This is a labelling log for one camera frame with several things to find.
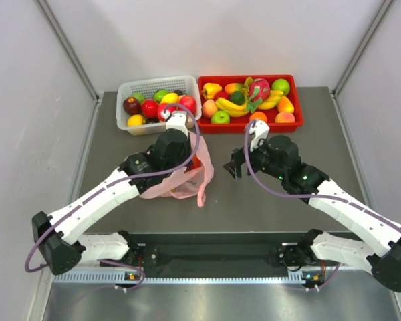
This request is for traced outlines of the pink plastic bag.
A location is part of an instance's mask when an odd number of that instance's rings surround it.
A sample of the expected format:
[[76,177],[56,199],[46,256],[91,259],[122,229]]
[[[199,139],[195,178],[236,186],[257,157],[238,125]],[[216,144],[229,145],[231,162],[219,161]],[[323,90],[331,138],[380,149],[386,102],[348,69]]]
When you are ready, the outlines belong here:
[[142,199],[158,197],[174,197],[187,199],[196,197],[197,206],[202,207],[206,199],[206,187],[214,176],[207,144],[200,136],[199,146],[195,154],[194,165],[173,172],[161,184],[153,186],[140,195]]

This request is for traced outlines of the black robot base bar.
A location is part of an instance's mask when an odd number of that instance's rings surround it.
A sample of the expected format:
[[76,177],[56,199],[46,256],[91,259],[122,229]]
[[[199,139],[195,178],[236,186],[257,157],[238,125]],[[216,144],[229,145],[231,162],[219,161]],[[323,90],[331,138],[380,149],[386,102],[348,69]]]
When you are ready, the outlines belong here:
[[121,259],[103,259],[143,269],[150,280],[236,281],[287,277],[308,266],[321,268],[308,284],[325,281],[326,264],[307,252],[303,233],[129,234]]

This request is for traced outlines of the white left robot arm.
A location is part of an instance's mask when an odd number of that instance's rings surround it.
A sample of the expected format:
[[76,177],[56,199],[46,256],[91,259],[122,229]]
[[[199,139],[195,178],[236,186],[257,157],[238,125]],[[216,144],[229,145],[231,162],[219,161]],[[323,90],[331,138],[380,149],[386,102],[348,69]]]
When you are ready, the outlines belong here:
[[45,260],[43,267],[64,274],[83,261],[110,259],[133,264],[138,249],[124,234],[85,235],[85,231],[119,205],[161,184],[174,171],[191,163],[200,138],[186,130],[168,129],[146,151],[128,156],[91,191],[67,205],[31,219],[34,251]]

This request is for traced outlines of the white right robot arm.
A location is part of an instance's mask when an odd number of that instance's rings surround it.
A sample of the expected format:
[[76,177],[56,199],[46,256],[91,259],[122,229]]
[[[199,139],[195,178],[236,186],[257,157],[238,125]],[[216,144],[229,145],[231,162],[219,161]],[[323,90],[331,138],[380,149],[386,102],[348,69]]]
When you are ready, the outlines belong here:
[[243,164],[250,175],[261,171],[280,180],[284,197],[300,199],[357,236],[356,240],[345,239],[312,229],[294,250],[299,256],[297,264],[324,260],[350,265],[364,270],[389,290],[401,292],[401,224],[377,214],[323,171],[303,162],[297,145],[287,136],[253,139],[251,144],[233,150],[224,168],[239,180]]

